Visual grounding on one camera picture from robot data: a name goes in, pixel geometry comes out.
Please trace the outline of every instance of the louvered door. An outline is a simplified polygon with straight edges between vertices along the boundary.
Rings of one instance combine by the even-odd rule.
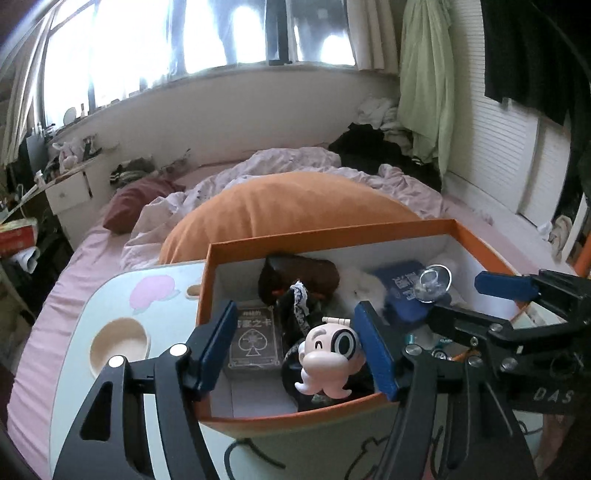
[[[456,72],[449,170],[517,212],[534,158],[538,115],[486,98],[479,0],[452,0],[450,35]]]
[[[570,133],[543,118],[530,180],[519,212],[540,226],[554,216],[569,165]]]

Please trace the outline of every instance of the window sill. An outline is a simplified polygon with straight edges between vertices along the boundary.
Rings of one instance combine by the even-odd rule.
[[[176,78],[173,77],[169,81],[167,81],[161,85],[153,86],[152,88],[144,90],[143,92],[140,92],[140,93],[136,93],[135,95],[127,97],[127,98],[120,100],[118,102],[105,105],[105,106],[101,107],[99,110],[94,111],[90,115],[88,115],[82,119],[78,119],[76,122],[65,125],[63,127],[60,127],[60,129],[57,130],[55,136],[51,140],[49,140],[48,143],[59,142],[60,139],[65,137],[70,131],[74,130],[75,128],[77,128],[81,125],[84,125],[89,119],[97,118],[98,115],[100,115],[106,111],[112,111],[113,108],[117,108],[117,106],[123,102],[125,102],[125,104],[127,105],[128,102],[131,102],[133,100],[137,100],[138,98],[145,99],[145,98],[147,98],[147,95],[152,95],[152,94],[160,92],[164,89],[175,88],[177,86],[185,85],[186,83],[193,82],[197,79],[212,79],[212,78],[216,78],[216,77],[237,75],[237,74],[241,74],[241,73],[264,72],[267,70],[273,71],[273,72],[276,72],[278,70],[286,70],[286,71],[297,70],[297,71],[308,71],[308,72],[309,71],[325,70],[325,71],[329,71],[329,72],[343,72],[343,73],[350,73],[350,74],[355,74],[355,75],[394,76],[394,77],[398,78],[397,75],[390,75],[390,74],[386,74],[386,73],[382,73],[382,72],[375,72],[375,71],[369,71],[369,70],[359,71],[359,70],[357,70],[356,67],[348,66],[348,65],[331,65],[331,64],[326,64],[326,63],[312,63],[312,62],[298,62],[298,63],[292,63],[292,64],[287,64],[287,65],[276,65],[276,66],[270,66],[269,64],[267,64],[267,62],[264,62],[264,63],[250,63],[250,64],[239,64],[239,65],[230,65],[230,66],[226,65],[226,66],[222,66],[222,67],[215,67],[212,69],[202,70],[200,72],[196,72],[196,73],[192,73],[192,74],[188,74],[188,75],[184,75],[184,76],[179,76]]]

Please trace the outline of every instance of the orange pillow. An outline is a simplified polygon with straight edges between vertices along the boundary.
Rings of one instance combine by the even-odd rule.
[[[212,243],[414,220],[408,207],[345,177],[278,173],[224,190],[189,213],[168,235],[160,263],[202,260]]]
[[[166,198],[174,192],[183,192],[182,185],[160,177],[147,177],[137,180],[118,191],[103,221],[103,227],[117,235],[131,233],[142,208],[157,199]]]

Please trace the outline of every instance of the octopus figurine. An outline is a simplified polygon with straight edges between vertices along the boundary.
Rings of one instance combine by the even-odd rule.
[[[295,383],[296,389],[304,395],[320,391],[336,400],[351,395],[344,390],[350,375],[365,364],[359,337],[349,327],[349,320],[323,318],[325,325],[312,328],[306,340],[300,344],[298,356],[302,366],[303,383]]]

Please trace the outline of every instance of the white wall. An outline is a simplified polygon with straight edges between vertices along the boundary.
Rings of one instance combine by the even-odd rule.
[[[398,79],[315,66],[241,67],[144,92],[99,111],[56,140],[98,135],[119,160],[153,155],[161,166],[191,148],[199,164],[271,147],[330,143],[368,96],[398,96]]]
[[[538,116],[485,97],[485,39],[478,0],[452,1],[456,74],[449,170],[517,212],[534,156]]]

